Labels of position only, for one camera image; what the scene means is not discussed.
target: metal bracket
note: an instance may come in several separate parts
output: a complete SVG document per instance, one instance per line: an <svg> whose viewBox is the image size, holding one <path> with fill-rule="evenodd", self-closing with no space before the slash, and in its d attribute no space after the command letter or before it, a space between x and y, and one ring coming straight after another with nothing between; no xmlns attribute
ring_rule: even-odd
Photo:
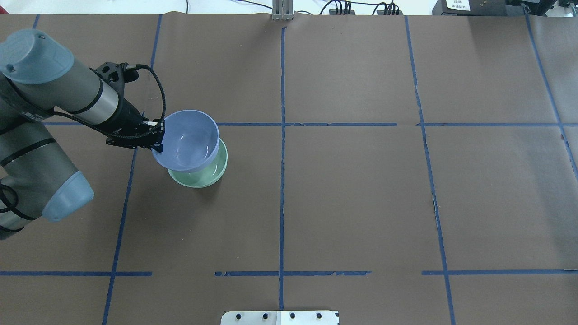
<svg viewBox="0 0 578 325"><path fill-rule="evenodd" d="M273 20L293 20L293 0L273 0Z"/></svg>
<svg viewBox="0 0 578 325"><path fill-rule="evenodd" d="M339 325L337 311L226 312L221 325Z"/></svg>

